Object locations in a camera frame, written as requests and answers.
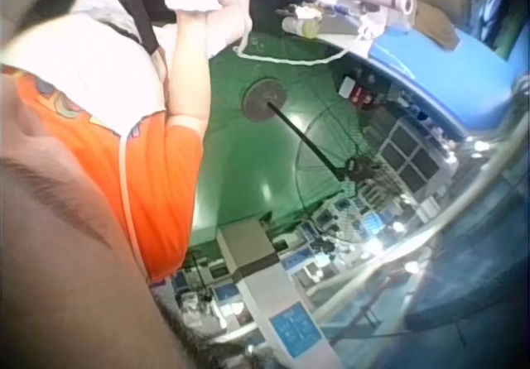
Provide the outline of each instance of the person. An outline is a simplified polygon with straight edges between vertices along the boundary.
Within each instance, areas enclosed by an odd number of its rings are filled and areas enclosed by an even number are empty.
[[[186,252],[210,110],[215,16],[176,14],[166,110],[127,140],[141,261],[120,202],[119,136],[49,81],[2,68],[0,367],[257,367],[191,333],[146,282],[172,273]],[[129,66],[114,64],[117,73]]]

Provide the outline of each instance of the hair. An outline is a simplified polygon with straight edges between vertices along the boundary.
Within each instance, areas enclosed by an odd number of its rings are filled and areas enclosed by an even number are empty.
[[[175,335],[190,362],[199,369],[287,369],[272,355],[248,353],[239,343],[212,343],[187,328],[179,316],[153,296],[161,316]]]

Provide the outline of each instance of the ceiling light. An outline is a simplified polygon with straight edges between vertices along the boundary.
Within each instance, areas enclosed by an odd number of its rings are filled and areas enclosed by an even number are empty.
[[[395,232],[403,232],[405,231],[405,226],[403,226],[403,223],[400,222],[394,222],[392,225],[392,228]]]
[[[379,256],[383,253],[383,244],[377,238],[372,238],[364,244],[364,250],[374,256]]]
[[[230,305],[230,308],[232,309],[232,312],[234,313],[234,315],[240,315],[245,308],[245,303],[243,303],[242,301],[239,301],[237,303],[232,303]]]
[[[487,151],[490,147],[491,145],[489,143],[481,140],[476,141],[474,144],[475,151],[478,152]]]
[[[456,156],[455,156],[455,153],[453,151],[449,151],[449,154],[446,158],[446,162],[448,164],[454,164],[456,162]]]
[[[420,265],[417,261],[409,261],[405,264],[405,271],[410,272],[411,274],[417,274],[420,272]]]

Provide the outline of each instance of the skin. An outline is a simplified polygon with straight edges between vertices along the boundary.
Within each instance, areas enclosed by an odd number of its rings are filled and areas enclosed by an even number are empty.
[[[168,122],[203,136],[207,17],[177,17]],[[102,193],[6,75],[1,148],[0,367],[208,367],[168,328]]]

